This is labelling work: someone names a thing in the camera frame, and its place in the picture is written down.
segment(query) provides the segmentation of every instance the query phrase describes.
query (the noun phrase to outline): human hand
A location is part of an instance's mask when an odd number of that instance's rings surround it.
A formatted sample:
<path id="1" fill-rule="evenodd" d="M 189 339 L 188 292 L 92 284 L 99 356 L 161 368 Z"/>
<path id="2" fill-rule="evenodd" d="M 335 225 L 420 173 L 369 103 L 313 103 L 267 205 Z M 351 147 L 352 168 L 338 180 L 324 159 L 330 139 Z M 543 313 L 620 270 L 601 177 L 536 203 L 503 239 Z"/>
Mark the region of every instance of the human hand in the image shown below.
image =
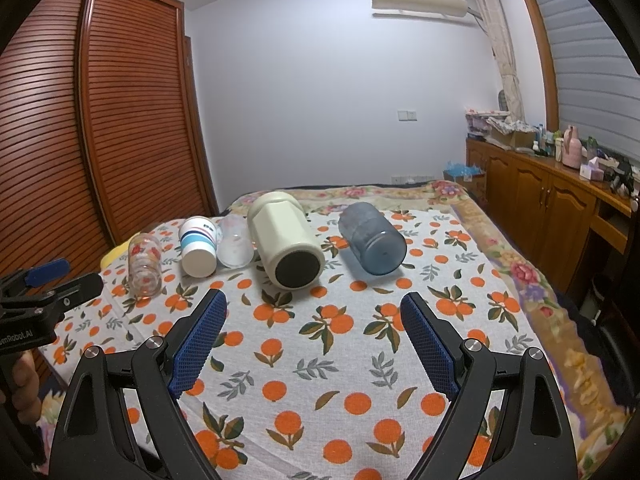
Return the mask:
<path id="1" fill-rule="evenodd" d="M 18 389 L 12 395 L 12 403 L 18 410 L 18 420 L 23 424 L 33 424 L 40 418 L 42 403 L 38 398 L 40 380 L 36 373 L 36 365 L 33 362 L 31 352 L 23 352 L 15 362 L 12 376 Z M 0 391 L 0 404 L 4 404 L 6 398 Z"/>

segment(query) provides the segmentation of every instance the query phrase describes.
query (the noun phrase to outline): wooden window frame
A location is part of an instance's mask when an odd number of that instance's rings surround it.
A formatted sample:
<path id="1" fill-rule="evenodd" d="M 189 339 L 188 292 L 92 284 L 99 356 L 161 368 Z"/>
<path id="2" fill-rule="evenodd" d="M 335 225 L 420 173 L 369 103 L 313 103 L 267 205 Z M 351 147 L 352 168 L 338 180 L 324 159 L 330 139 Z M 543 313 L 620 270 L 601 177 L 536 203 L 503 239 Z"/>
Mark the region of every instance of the wooden window frame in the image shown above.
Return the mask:
<path id="1" fill-rule="evenodd" d="M 552 132 L 560 127 L 558 113 L 558 86 L 556 85 L 556 69 L 551 54 L 549 38 L 546 34 L 545 21 L 542 18 L 537 0 L 524 0 L 529 11 L 533 33 L 538 44 L 540 65 L 542 67 L 542 81 L 545 86 L 546 129 Z"/>

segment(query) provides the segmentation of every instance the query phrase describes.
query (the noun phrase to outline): floral bedspread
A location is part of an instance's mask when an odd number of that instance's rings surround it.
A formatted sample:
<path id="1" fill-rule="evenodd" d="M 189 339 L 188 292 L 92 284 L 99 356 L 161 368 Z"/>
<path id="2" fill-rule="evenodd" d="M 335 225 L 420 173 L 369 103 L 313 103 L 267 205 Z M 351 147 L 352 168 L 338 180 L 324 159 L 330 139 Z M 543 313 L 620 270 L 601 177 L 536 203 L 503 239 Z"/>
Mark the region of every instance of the floral bedspread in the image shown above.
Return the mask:
<path id="1" fill-rule="evenodd" d="M 129 297 L 126 256 L 103 272 L 100 298 L 68 313 L 56 344 L 42 349 L 68 382 L 82 350 L 136 348 L 166 334 L 211 288 L 229 301 L 214 349 L 180 407 L 223 479 L 403 479 L 430 444 L 448 402 L 433 390 L 398 314 L 417 290 L 434 312 L 494 351 L 543 348 L 570 416 L 580 474 L 590 473 L 626 422 L 599 361 L 586 354 L 573 323 L 535 268 L 507 245 L 487 216 L 450 182 L 413 189 L 350 187 L 288 190 L 309 212 L 327 263 L 319 283 L 291 292 L 268 280 L 259 259 L 218 269 L 205 280 L 182 275 L 177 230 L 156 228 L 164 249 L 164 289 L 152 300 Z M 260 193 L 231 211 L 246 214 Z M 337 229 L 356 200 L 383 210 L 404 235 L 402 266 L 367 274 Z M 463 471 L 478 469 L 497 420 L 494 392 Z M 137 397 L 126 392 L 138 442 L 152 449 Z M 56 420 L 48 399 L 42 425 Z"/>

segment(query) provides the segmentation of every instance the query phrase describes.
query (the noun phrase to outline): wardrobe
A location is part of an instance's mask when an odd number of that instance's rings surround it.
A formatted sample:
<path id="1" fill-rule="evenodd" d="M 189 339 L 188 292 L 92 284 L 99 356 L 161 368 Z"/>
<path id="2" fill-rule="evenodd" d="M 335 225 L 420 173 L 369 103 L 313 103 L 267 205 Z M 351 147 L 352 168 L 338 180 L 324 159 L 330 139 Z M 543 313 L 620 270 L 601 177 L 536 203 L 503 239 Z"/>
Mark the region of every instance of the wardrobe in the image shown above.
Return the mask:
<path id="1" fill-rule="evenodd" d="M 177 0 L 42 0 L 0 56 L 0 275 L 218 208 Z"/>

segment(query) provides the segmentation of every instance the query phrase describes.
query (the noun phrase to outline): blue-gray plastic bottle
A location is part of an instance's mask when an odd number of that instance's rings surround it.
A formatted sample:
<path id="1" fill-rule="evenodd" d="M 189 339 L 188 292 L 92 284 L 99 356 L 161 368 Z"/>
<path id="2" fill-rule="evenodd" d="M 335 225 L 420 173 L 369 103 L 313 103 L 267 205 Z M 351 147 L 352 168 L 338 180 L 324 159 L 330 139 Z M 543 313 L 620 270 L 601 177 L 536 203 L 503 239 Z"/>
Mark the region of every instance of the blue-gray plastic bottle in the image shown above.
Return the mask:
<path id="1" fill-rule="evenodd" d="M 406 256 L 404 237 L 370 203 L 348 206 L 340 216 L 338 229 L 369 274 L 393 272 Z"/>

